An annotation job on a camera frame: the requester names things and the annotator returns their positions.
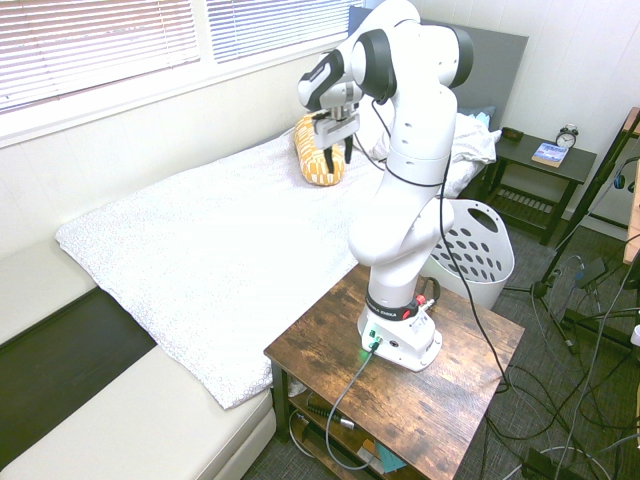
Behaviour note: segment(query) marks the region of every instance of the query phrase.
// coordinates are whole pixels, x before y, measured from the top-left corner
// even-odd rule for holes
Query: yellow pillow
[[[338,145],[333,146],[331,157],[333,159],[333,173],[329,173],[324,152],[317,148],[313,141],[311,115],[305,115],[296,124],[293,138],[298,151],[302,175],[308,182],[328,187],[342,180],[345,170],[344,153]]]

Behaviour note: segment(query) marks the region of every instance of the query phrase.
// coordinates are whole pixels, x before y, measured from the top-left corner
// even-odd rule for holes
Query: white sofa cushion
[[[55,239],[0,261],[0,345],[96,286]]]
[[[155,347],[9,464],[0,480],[209,480],[268,416],[269,390],[224,411]],[[271,419],[262,447],[274,431]]]

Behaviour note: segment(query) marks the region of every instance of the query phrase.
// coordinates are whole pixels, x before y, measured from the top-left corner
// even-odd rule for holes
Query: gray headboard
[[[371,9],[351,7],[349,10],[349,34],[353,33]],[[502,124],[513,82],[527,46],[528,37],[509,33],[492,32],[478,28],[453,25],[423,19],[425,25],[455,26],[465,30],[473,41],[473,68],[465,83],[453,89],[458,105],[465,108],[495,106],[491,117],[491,130]]]

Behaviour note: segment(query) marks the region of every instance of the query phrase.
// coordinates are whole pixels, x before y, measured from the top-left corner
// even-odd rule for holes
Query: robotic arm
[[[440,201],[434,197],[442,187],[457,112],[448,87],[463,83],[473,63],[466,33],[419,22],[407,0],[385,1],[298,85],[307,109],[325,111],[315,121],[316,146],[322,149],[343,139],[349,148],[363,94],[378,103],[390,99],[395,107],[387,169],[371,205],[352,225],[349,247],[371,266],[358,320],[363,348],[370,350],[380,337],[376,354],[414,371],[431,363],[442,343],[414,295],[419,271],[440,240]],[[453,224],[446,201],[442,223],[445,231]]]

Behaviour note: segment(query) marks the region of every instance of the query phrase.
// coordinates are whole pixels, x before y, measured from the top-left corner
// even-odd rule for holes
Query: window
[[[218,63],[347,31],[355,0],[208,0]]]
[[[345,38],[349,7],[361,4],[0,0],[0,144],[323,48]]]
[[[189,0],[0,1],[0,111],[198,57]]]

